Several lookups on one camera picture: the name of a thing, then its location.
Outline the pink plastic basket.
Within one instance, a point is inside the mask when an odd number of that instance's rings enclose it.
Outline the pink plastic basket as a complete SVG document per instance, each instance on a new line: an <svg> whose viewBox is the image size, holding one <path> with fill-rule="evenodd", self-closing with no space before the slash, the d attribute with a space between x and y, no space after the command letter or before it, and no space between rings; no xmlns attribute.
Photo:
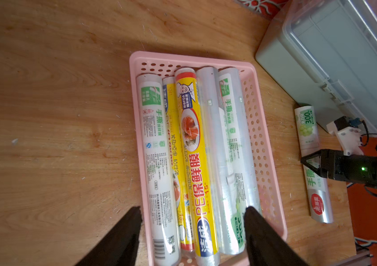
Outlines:
<svg viewBox="0 0 377 266"><path fill-rule="evenodd" d="M188 55L166 54L137 51L129 59L131 89L135 117L135 131L137 152L140 167L140 182L142 196L142 212L145 225L145 242L147 265L153 266L154 246L151 236L149 211L147 208L147 181L142 147L140 112L137 98L136 77L144 73L154 73L164 77L173 75L181 67L201 68L215 67L224 69L234 67L239 71L242 84L243 101L245 103L251 147L254 156L258 192L261 212L269 225L283 239L288 236L288 229L284 217L284 210L280 196L278 178L276 175L273 153L270 144L264 108L260 94L257 71L254 65L248 62L231 61L225 59L194 57Z"/></svg>

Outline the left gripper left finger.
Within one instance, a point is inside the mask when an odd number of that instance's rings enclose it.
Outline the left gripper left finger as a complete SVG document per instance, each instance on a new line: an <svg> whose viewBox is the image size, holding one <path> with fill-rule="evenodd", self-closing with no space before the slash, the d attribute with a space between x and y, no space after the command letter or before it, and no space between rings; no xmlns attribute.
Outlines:
<svg viewBox="0 0 377 266"><path fill-rule="evenodd" d="M140 207L132 207L78 266L133 266L142 223Z"/></svg>

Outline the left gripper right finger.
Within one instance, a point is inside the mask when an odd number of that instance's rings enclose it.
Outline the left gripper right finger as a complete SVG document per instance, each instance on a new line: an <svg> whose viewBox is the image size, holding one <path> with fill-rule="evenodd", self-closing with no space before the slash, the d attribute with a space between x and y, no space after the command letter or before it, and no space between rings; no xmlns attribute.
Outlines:
<svg viewBox="0 0 377 266"><path fill-rule="evenodd" d="M252 206L246 209L244 225L251 266L307 265Z"/></svg>

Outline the yellow wrap roll long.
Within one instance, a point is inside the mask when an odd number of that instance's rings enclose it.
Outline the yellow wrap roll long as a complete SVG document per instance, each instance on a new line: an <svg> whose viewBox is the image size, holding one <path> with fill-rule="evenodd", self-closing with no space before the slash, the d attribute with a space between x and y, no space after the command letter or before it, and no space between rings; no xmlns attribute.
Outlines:
<svg viewBox="0 0 377 266"><path fill-rule="evenodd" d="M180 245L183 256L193 258L195 255L195 247L191 226L191 213L189 210L185 159L180 132L180 118L177 106L176 81L173 76L168 76L162 81Z"/></svg>

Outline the thick white green wrap roll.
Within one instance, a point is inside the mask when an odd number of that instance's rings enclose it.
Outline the thick white green wrap roll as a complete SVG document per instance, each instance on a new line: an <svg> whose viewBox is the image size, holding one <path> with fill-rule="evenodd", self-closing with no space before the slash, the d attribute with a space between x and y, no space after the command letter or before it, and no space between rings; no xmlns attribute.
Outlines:
<svg viewBox="0 0 377 266"><path fill-rule="evenodd" d="M294 110L301 156L310 155L320 149L319 132L312 106L307 105ZM309 209L312 219L320 223L333 223L327 180L304 166Z"/></svg>

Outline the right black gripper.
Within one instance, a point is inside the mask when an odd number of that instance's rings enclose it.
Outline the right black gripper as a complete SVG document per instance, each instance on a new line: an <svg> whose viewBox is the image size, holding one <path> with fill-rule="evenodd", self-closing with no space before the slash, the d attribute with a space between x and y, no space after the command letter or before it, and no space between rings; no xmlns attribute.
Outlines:
<svg viewBox="0 0 377 266"><path fill-rule="evenodd" d="M361 150L361 147L372 147L372 134L365 122L343 116L328 123L326 128L337 137L342 150L321 149L303 156L301 163L323 178L377 187L377 156L367 156Z"/></svg>

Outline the white green 300 wrap roll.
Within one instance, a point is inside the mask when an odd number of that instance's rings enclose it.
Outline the white green 300 wrap roll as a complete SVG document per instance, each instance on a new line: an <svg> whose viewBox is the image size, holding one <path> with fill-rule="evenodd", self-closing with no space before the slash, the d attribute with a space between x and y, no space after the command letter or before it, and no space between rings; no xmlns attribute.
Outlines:
<svg viewBox="0 0 377 266"><path fill-rule="evenodd" d="M226 115L219 93L218 70L206 66L196 72L206 154L212 176L212 198L219 251L237 255L244 250L243 226L236 204L237 192L233 165L229 155Z"/></svg>

